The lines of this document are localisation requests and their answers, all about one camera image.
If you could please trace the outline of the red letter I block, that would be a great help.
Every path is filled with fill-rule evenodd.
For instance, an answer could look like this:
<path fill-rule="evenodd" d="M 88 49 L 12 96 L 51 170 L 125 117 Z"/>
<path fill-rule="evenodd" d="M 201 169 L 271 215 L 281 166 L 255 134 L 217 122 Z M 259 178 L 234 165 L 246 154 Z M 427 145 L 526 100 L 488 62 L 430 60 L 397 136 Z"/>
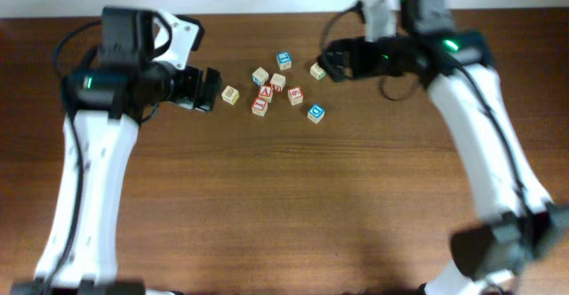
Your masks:
<path fill-rule="evenodd" d="M 255 98 L 252 103 L 252 112 L 257 116 L 265 116 L 268 111 L 268 102 L 263 98 Z"/>

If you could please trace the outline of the blue letter D block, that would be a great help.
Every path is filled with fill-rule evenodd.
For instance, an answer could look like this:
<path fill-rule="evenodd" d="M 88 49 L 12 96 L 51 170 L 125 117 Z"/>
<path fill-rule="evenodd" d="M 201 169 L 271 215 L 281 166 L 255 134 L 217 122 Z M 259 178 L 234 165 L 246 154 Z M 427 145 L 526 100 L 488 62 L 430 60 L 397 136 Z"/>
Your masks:
<path fill-rule="evenodd" d="M 308 111 L 307 117 L 314 124 L 318 124 L 325 116 L 325 109 L 318 104 L 314 104 Z"/>

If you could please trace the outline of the red number 9 block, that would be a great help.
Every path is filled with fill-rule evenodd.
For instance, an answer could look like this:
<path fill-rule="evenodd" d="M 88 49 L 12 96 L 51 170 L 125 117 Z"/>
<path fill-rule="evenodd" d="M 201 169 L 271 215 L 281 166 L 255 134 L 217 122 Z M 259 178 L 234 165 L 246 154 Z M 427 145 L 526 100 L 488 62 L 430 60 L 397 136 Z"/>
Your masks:
<path fill-rule="evenodd" d="M 300 87 L 291 87 L 287 91 L 288 100 L 292 106 L 301 104 L 304 100 L 304 95 Z"/>

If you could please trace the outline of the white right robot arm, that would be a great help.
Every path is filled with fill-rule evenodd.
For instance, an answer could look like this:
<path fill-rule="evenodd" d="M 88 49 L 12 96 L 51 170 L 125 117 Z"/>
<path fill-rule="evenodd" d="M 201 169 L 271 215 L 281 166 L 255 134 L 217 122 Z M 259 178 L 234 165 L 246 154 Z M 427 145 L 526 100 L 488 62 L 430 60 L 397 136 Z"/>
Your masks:
<path fill-rule="evenodd" d="M 517 139 L 484 36 L 460 31 L 445 0 L 357 0 L 360 37 L 321 36 L 318 64 L 335 82 L 413 74 L 443 117 L 468 175 L 480 223 L 454 233 L 452 258 L 420 294 L 500 294 L 568 233 Z"/>

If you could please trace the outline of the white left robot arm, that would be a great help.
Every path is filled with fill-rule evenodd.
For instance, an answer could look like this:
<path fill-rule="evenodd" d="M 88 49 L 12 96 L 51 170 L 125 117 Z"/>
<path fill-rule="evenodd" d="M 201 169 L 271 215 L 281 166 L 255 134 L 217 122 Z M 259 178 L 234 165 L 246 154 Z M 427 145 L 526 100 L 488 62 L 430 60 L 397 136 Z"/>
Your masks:
<path fill-rule="evenodd" d="M 222 79 L 188 64 L 204 37 L 193 18 L 107 6 L 101 41 L 60 76 L 64 165 L 48 242 L 29 282 L 14 294 L 148 295 L 119 280 L 116 224 L 126 167 L 140 128 L 160 105 L 209 112 Z"/>

